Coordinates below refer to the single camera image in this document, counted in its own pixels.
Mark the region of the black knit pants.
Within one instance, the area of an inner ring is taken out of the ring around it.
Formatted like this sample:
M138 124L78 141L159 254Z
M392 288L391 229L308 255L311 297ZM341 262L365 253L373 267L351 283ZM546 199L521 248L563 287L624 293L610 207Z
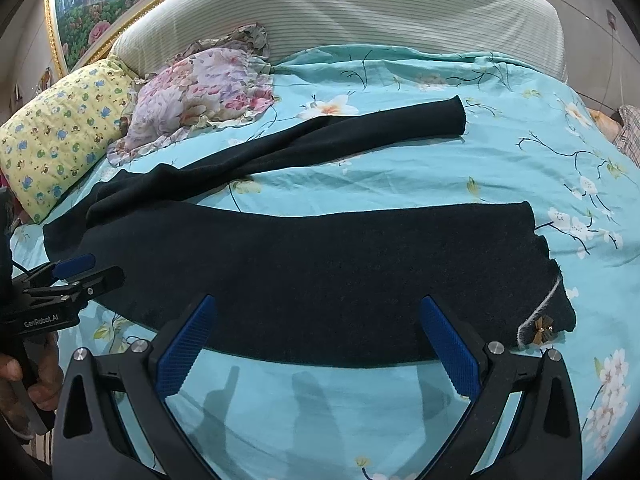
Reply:
M273 217L200 206L234 180L396 143L457 138L458 98L367 115L321 116L175 168L121 171L43 229L53 260L119 266L104 306L158 330L206 292L214 350L302 365L429 360L418 307L434 296L485 340L534 339L538 318L570 332L576 314L528 203Z

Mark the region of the yellow cartoon print pillow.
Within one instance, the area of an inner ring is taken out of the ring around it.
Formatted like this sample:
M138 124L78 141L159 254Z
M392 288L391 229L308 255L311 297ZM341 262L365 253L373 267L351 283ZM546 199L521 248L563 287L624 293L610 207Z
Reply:
M1 173L32 222L43 222L122 136L133 84L124 62L104 58L60 79L1 126Z

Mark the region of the turquoise floral bed sheet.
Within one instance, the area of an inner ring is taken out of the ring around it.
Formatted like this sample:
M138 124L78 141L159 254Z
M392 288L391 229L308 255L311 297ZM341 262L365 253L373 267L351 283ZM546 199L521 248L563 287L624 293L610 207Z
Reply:
M277 103L252 124L209 131L129 170L176 167L303 119L458 96L465 134L309 169L260 174L200 198L273 216L527 202L564 276L577 324L555 339L582 426L582 472L612 456L639 405L639 171L565 84L476 56L328 47L274 69ZM227 479L412 479L466 400L435 362L373 370L257 363L204 351L169 406Z

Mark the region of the pink floral ruffled pillow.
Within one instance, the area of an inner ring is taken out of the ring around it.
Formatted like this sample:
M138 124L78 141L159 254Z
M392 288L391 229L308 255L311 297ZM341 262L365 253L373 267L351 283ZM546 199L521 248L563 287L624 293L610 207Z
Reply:
M257 23L193 41L134 81L107 161L124 166L202 130L254 122L276 102L268 58L268 32Z

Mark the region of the plaid cloth beside bed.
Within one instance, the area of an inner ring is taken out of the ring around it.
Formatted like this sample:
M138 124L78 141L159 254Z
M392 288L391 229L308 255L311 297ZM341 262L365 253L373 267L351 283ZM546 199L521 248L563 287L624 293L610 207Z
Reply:
M633 105L623 105L618 109L623 122L620 133L614 140L616 148L626 155L637 167L640 166L640 110Z

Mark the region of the striped white headboard cover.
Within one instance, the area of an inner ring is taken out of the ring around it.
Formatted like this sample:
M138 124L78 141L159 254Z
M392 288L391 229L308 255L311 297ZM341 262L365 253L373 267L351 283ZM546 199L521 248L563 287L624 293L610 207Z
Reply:
M426 53L494 52L567 78L559 15L546 0L165 0L111 48L138 74L193 41L261 24L270 58L329 44L385 44Z

